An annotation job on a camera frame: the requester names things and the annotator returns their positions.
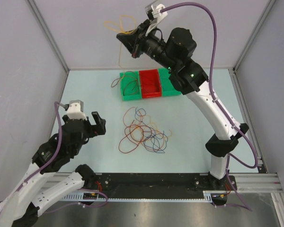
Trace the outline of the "green bin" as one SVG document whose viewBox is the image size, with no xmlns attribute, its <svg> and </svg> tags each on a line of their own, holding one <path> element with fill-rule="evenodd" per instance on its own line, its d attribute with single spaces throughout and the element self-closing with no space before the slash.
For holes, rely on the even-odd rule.
<svg viewBox="0 0 284 227">
<path fill-rule="evenodd" d="M 173 85 L 171 84 L 169 77 L 170 73 L 165 68 L 158 69 L 160 83 L 161 83 L 161 90 L 162 96 L 178 96 L 181 92 L 174 89 Z"/>
<path fill-rule="evenodd" d="M 120 92 L 123 101 L 142 99 L 140 76 L 138 71 L 121 72 Z"/>
</svg>

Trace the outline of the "right green bin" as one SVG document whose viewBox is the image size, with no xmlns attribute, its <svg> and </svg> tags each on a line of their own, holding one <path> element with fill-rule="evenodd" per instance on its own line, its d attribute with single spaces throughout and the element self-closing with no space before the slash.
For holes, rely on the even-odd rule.
<svg viewBox="0 0 284 227">
<path fill-rule="evenodd" d="M 181 92 L 174 89 L 173 85 L 171 84 L 169 77 L 170 73 L 165 68 L 158 69 L 160 83 L 161 83 L 161 90 L 162 96 L 178 96 Z"/>
</svg>

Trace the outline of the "left green bin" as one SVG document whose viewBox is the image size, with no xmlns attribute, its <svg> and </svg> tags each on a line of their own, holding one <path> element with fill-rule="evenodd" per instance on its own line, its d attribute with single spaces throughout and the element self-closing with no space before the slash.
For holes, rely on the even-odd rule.
<svg viewBox="0 0 284 227">
<path fill-rule="evenodd" d="M 120 92 L 123 101 L 142 99 L 140 76 L 138 71 L 121 72 Z"/>
</svg>

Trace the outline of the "red bin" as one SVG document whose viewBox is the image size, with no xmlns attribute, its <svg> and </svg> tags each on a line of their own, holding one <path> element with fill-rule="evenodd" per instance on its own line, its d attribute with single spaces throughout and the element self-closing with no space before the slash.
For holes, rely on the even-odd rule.
<svg viewBox="0 0 284 227">
<path fill-rule="evenodd" d="M 142 98 L 162 96 L 160 77 L 157 69 L 139 71 Z"/>
</svg>

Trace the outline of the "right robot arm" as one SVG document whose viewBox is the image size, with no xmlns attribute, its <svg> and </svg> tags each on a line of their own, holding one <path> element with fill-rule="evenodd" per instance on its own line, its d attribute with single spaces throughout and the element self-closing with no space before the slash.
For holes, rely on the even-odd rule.
<svg viewBox="0 0 284 227">
<path fill-rule="evenodd" d="M 116 37 L 133 58 L 144 53 L 166 68 L 174 89 L 186 95 L 208 120 L 214 130 L 214 135 L 205 145 L 211 153 L 209 185 L 219 190 L 226 184 L 226 156 L 236 148 L 241 134 L 246 133 L 249 126 L 233 117 L 230 122 L 227 119 L 230 113 L 218 107 L 218 99 L 210 91 L 208 75 L 191 58 L 197 44 L 190 31 L 176 27 L 164 41 L 155 35 L 156 29 L 149 32 L 149 26 L 150 21 L 145 20 L 135 30 L 118 33 Z"/>
</svg>

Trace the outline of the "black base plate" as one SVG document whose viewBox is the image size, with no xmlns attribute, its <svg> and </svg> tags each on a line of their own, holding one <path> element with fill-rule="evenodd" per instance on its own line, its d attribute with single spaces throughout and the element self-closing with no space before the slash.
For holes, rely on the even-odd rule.
<svg viewBox="0 0 284 227">
<path fill-rule="evenodd" d="M 202 199 L 204 191 L 214 193 L 225 191 L 234 186 L 234 176 L 216 180 L 208 173 L 103 173 L 83 174 L 83 187 L 97 189 L 110 199 L 153 199 L 153 200 L 186 200 Z"/>
</svg>

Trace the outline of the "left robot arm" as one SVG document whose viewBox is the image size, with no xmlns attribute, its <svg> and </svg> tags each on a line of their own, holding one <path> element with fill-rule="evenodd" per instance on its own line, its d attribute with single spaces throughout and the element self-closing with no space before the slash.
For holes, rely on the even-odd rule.
<svg viewBox="0 0 284 227">
<path fill-rule="evenodd" d="M 40 192 L 47 180 L 78 155 L 89 139 L 105 135 L 106 120 L 92 112 L 95 124 L 83 112 L 57 117 L 58 132 L 32 157 L 25 175 L 12 193 L 0 201 L 0 227 L 31 227 L 58 200 L 78 189 L 91 189 L 98 178 L 86 164 L 50 189 Z"/>
</svg>

